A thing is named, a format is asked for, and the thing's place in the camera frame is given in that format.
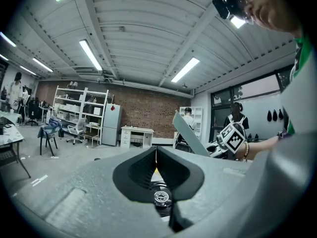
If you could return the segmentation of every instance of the refrigerator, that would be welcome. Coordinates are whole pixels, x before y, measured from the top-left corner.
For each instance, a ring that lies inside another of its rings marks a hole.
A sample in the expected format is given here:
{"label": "refrigerator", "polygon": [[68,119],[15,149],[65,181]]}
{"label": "refrigerator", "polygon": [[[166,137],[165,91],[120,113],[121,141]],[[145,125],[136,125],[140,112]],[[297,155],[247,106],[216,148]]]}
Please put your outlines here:
{"label": "refrigerator", "polygon": [[120,105],[107,104],[104,123],[103,123],[103,135],[101,143],[105,145],[116,145],[118,140],[118,133],[121,129],[121,116],[122,108]]}

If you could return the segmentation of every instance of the floor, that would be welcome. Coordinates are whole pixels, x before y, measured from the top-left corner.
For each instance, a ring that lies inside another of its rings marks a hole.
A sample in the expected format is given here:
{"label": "floor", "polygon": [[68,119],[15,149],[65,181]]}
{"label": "floor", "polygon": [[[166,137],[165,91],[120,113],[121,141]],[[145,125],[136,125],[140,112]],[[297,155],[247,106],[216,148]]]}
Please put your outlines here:
{"label": "floor", "polygon": [[17,128],[24,137],[23,142],[20,143],[20,158],[32,178],[28,178],[25,170],[16,162],[1,167],[0,173],[9,196],[15,197],[30,209],[33,200],[59,185],[86,163],[94,161],[95,158],[108,158],[129,151],[129,149],[106,145],[92,148],[90,142],[88,148],[84,142],[77,141],[73,145],[72,141],[66,142],[70,135],[65,134],[62,139],[56,138],[58,149],[51,142],[54,155],[58,159],[50,159],[52,156],[50,148],[45,147],[44,140],[40,155],[40,139],[37,138],[39,126],[22,125]]}

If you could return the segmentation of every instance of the ceiling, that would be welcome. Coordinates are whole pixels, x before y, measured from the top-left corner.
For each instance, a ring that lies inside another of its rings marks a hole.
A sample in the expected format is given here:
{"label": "ceiling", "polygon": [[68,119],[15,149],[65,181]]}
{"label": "ceiling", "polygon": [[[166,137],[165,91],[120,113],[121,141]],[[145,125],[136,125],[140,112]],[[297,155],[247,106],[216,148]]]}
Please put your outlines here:
{"label": "ceiling", "polygon": [[[220,19],[211,1],[24,0],[4,31],[17,47],[1,40],[0,52],[41,79],[96,80],[100,76],[79,45],[86,39],[105,77],[187,93],[266,64],[279,69],[273,62],[282,58],[283,65],[293,61],[290,34],[257,25],[237,29]],[[172,83],[192,57],[200,63]]]}

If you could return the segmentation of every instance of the green shirt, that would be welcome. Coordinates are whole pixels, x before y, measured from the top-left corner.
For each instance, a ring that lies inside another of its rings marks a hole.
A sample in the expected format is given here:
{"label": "green shirt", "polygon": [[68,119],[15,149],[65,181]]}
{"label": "green shirt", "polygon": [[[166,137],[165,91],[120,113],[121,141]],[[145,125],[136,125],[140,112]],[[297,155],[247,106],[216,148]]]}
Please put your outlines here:
{"label": "green shirt", "polygon": [[[310,56],[313,50],[313,46],[311,42],[309,41],[309,38],[307,35],[304,35],[302,38],[295,38],[295,41],[297,44],[295,66],[291,71],[290,80],[292,80],[298,75],[298,73],[303,68],[304,64],[308,60],[308,57]],[[295,134],[295,129],[291,121],[289,121],[288,123],[287,132],[289,134]]]}

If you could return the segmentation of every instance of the white chair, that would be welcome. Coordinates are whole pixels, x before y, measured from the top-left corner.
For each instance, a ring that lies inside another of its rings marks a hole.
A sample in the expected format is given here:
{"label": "white chair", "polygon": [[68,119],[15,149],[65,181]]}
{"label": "white chair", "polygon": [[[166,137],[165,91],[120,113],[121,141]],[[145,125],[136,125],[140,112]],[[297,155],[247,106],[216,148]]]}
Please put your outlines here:
{"label": "white chair", "polygon": [[67,126],[68,132],[74,135],[74,138],[69,138],[66,140],[68,142],[69,140],[73,140],[73,145],[75,144],[75,141],[78,140],[79,142],[83,142],[80,138],[79,135],[84,134],[85,132],[85,120],[86,118],[80,118],[75,126]]}

